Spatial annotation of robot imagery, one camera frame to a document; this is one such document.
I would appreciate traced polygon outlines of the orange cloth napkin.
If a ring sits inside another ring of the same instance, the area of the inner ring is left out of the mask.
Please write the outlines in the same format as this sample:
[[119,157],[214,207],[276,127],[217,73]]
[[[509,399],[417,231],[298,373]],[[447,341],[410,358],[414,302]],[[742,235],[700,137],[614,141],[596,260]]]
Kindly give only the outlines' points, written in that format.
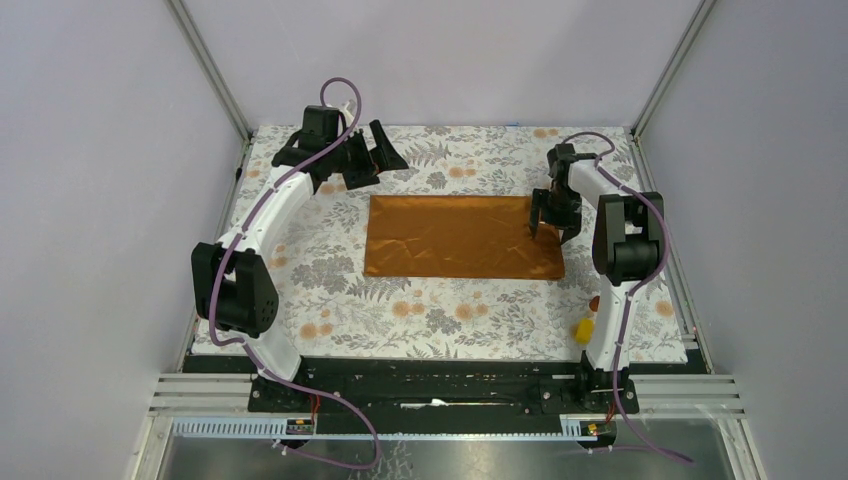
[[373,195],[364,274],[372,277],[559,280],[560,237],[529,232],[526,196]]

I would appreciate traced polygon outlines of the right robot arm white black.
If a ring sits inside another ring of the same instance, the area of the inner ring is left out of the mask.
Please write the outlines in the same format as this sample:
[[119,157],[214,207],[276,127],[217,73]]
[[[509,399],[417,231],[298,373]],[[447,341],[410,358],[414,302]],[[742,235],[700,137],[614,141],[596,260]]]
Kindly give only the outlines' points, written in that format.
[[628,187],[601,167],[600,159],[577,152],[571,143],[548,151],[551,184],[532,193],[529,232],[536,237],[542,224],[551,226],[564,244],[582,231],[583,204],[595,209],[591,256],[600,276],[600,300],[585,358],[595,371],[618,372],[629,365],[637,293],[668,262],[668,231],[663,196]]

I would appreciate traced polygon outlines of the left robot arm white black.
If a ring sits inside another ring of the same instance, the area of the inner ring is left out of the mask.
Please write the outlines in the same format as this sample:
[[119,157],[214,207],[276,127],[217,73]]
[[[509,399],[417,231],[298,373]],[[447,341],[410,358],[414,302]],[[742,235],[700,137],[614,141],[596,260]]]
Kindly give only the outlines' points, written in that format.
[[275,380],[272,398],[288,411],[307,404],[311,387],[297,375],[301,354],[287,335],[272,330],[280,310],[270,274],[276,241],[331,176],[354,190],[408,166],[380,121],[369,122],[365,133],[357,119],[332,106],[306,107],[301,127],[275,153],[245,215],[216,242],[200,242],[191,253],[196,310],[212,343],[242,347],[258,373]]

